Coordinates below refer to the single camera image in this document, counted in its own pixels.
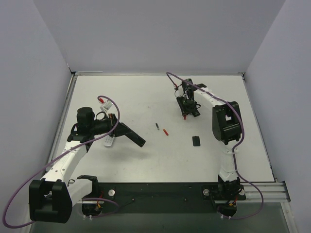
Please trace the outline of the wide black remote control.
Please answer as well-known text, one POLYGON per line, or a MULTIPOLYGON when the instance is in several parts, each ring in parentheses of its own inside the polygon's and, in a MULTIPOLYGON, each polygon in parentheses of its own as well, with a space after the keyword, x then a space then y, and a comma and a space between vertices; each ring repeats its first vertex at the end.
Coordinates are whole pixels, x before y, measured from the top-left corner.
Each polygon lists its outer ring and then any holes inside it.
POLYGON ((139 136, 136 132, 134 132, 132 129, 130 129, 128 126, 126 126, 124 123, 119 123, 118 126, 121 129, 121 134, 125 135, 127 138, 129 138, 131 141, 133 141, 139 147, 142 148, 145 145, 145 143, 146 143, 145 139, 143 139, 141 136, 139 136))

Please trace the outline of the white remote control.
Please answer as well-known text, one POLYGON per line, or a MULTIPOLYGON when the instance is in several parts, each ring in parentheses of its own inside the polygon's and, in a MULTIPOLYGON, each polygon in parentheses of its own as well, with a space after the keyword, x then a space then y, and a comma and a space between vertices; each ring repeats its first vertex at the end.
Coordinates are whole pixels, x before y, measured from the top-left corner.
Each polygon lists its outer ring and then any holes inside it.
POLYGON ((114 139, 115 138, 113 136, 109 136, 109 135, 105 136, 103 138, 103 145, 107 148, 111 147, 113 145, 114 139))

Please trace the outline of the black battery cover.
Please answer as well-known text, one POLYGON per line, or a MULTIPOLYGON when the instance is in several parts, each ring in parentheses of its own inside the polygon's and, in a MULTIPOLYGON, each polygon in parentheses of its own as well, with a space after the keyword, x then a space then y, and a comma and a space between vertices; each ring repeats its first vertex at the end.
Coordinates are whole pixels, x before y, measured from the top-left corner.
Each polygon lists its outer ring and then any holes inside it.
POLYGON ((199 136, 193 136, 192 137, 192 144, 193 144, 194 147, 201 146, 200 137, 199 136))

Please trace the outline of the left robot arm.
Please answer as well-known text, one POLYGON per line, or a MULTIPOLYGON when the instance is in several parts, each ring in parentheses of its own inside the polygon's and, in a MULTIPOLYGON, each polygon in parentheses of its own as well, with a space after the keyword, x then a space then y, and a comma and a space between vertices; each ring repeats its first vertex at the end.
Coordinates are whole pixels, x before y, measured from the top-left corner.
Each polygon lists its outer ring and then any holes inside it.
POLYGON ((120 117, 110 114, 102 120, 95 118, 90 107, 77 111, 63 153, 52 161, 51 169, 29 185, 29 215, 32 221, 66 223, 73 206, 84 197, 97 200, 100 194, 96 177, 80 177, 67 186, 80 160, 88 153, 95 136, 111 134, 120 117))

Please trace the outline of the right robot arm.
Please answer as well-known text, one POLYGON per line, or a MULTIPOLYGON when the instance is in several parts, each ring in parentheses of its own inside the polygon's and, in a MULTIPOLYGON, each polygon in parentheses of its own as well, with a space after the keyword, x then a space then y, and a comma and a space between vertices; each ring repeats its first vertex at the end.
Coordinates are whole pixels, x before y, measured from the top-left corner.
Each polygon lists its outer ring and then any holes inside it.
POLYGON ((183 81, 175 90, 178 92, 176 100, 183 118, 187 115, 200 116, 200 107, 206 107, 211 111, 212 133, 222 148, 219 185, 223 190, 238 189, 240 179, 234 165, 231 142, 239 142, 242 135, 239 104, 235 101, 220 100, 207 86, 202 83, 194 85, 191 79, 183 81))

